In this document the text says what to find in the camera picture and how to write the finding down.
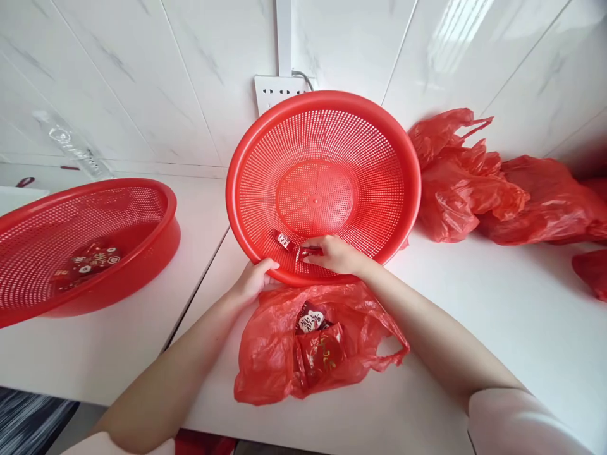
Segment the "person's left hand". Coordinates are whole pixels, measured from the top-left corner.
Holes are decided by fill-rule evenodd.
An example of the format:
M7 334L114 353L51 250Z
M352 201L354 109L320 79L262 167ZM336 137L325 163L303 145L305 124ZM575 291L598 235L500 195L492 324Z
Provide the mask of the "person's left hand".
M280 264L271 258L266 258L257 265L249 262L230 289L230 293L244 305L252 303L270 281L266 272L276 270L279 266Z

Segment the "red plastic bag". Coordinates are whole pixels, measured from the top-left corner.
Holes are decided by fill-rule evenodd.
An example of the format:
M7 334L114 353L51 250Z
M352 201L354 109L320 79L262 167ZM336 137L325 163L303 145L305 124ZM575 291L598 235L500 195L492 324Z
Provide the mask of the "red plastic bag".
M448 145L454 147L462 145L468 136L482 130L490 125L492 121L493 117L475 120L474 112L462 108L452 109L416 123L408 134L417 152L419 168L423 171L445 147ZM464 126L473 126L479 123L482 123L482 125L469 131L464 136L460 137L455 134L457 130Z
M306 301L334 325L296 336L296 319ZM377 347L389 336L395 336L403 348L380 357ZM318 369L311 371L315 368L312 363L317 362L303 354L309 353L310 346L323 343L321 337L328 340L322 352L332 351L329 360L335 365L318 375ZM360 282L263 292L240 341L234 398L255 405L277 403L289 395L303 399L356 384L370 368L383 372L391 363L400 365L408 352L408 342L392 317ZM320 350L315 355L322 357Z
M581 181L580 184L590 188L607 204L607 179L594 179ZM570 243L580 243L585 241L598 242L607 245L607 219L596 219L588 226L586 233L578 236L567 237L563 240L556 240L555 245L568 245Z
M580 185L567 167L550 158L527 155L506 161L506 179L528 191L531 199L516 217L502 221L484 216L481 231L499 245L561 241L600 236L607 226L607 205Z
M573 256L571 265L596 298L607 302L607 250Z
M479 224L477 214L491 212L499 220L516 216L529 198L500 173L497 152L487 153L485 140L463 147L470 134L493 117L474 120L470 109L454 109L415 125L410 132L422 168L419 220L437 242L458 242ZM483 123L463 137L461 126Z

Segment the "pink sleeve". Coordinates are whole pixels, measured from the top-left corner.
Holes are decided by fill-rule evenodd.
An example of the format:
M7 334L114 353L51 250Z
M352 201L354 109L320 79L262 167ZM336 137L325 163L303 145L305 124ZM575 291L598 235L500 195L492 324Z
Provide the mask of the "pink sleeve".
M129 455L112 442L109 434L97 433L68 449L63 455ZM169 439L157 447L149 455L175 455L175 441Z
M477 455L592 455L533 395L488 389L470 398L468 431Z

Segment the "basket rim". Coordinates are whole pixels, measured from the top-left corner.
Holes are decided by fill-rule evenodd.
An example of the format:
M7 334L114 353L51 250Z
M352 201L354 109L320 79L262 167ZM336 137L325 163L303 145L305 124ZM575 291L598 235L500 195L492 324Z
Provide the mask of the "basket rim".
M388 111L369 99L338 90L317 90L297 95L280 102L260 116L244 134L236 147L230 162L226 180L226 209L228 211L230 227L238 244L254 264L260 262L263 257L261 257L246 240L245 231L238 214L238 202L236 200L236 189L240 186L240 178L245 158L251 153L253 146L257 143L259 138L263 137L271 128L283 120L310 110L336 109L336 107L339 107L344 111L351 109L354 113L361 110L367 111L375 120L381 123L381 126L385 128L385 130L389 130L398 142L403 145L401 153L406 155L407 159L410 159L412 164L415 164L417 169L419 169L417 153L406 131ZM408 175L407 177L412 180L414 210L405 224L405 229L402 229L400 235L393 239L394 243L398 243L399 245L406 240L413 229L419 211L422 192L421 173L411 173L411 175ZM380 264L385 264L392 259L398 251L399 248L397 247L394 248L394 251L392 252L383 252L382 254L376 255L374 260ZM351 275L312 279L293 272L281 270L280 268L277 270L270 270L268 274L278 281L296 287L310 286L313 284L343 284L356 280L356 278Z
M36 316L43 315L61 305L64 305L65 303L89 292L103 280L107 279L108 277L111 277L112 275L117 274L120 270L124 269L135 257L140 255L144 250L148 249L148 247L150 247L150 245L173 220L173 218L175 217L175 212L177 210L177 197L168 185L158 180L147 178L119 178L87 183L81 186L76 186L74 188L69 188L67 190L60 191L58 193L53 193L44 198L38 199L37 201L26 204L0 217L0 233L2 233L8 230L9 228L12 228L15 224L23 221L24 219L34 214L38 214L47 209L50 209L51 207L54 207L55 205L58 205L59 203L64 202L66 200L84 195L92 195L105 190L112 190L117 188L132 188L137 186L158 190L167 198L167 208L164 213L164 217L150 233L150 235L148 235L148 237L146 237L141 243L139 243L129 254L122 258L120 262L114 264L107 270L98 273L95 277L91 278L80 286L72 288L64 293L58 294L48 300L41 301L40 303L30 308L19 310L17 317L15 315L10 314L7 317L3 317L2 321L0 321L0 329L9 325L23 322L24 320L31 319Z

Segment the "marble tile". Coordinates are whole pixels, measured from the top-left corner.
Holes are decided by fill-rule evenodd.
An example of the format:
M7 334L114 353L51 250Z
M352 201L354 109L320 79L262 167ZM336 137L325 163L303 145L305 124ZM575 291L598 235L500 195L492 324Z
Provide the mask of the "marble tile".
M316 78L321 89L380 104L415 3L294 0L293 67Z
M105 163L116 172L144 174L176 175L185 177L202 177L225 179L227 167L198 166L194 164L150 163L140 161L105 160Z
M103 156L156 159L50 0L3 2L1 11L0 51L24 78L19 84L29 85L27 103L54 108ZM11 69L2 61L0 73L7 71ZM3 86L0 92L11 89ZM18 96L27 99L22 90ZM25 107L20 109L3 112L26 123Z
M3 154L4 159L12 164L28 164L32 166L74 166L74 163L63 156L26 155L23 153Z
M161 0L55 3L159 162L220 164Z
M486 109L487 144L543 157L607 106L607 3L573 0Z
M480 116L566 3L420 0L383 107L405 129L458 107Z
M564 162L578 177L591 177L607 167L607 107L552 150L548 157Z
M274 0L164 0L221 163L257 118L254 75L277 74Z
M29 139L22 131L0 115L0 153L27 155L61 155L52 147L43 148Z
M49 144L32 111L57 114L0 51L0 147L7 153L62 155Z

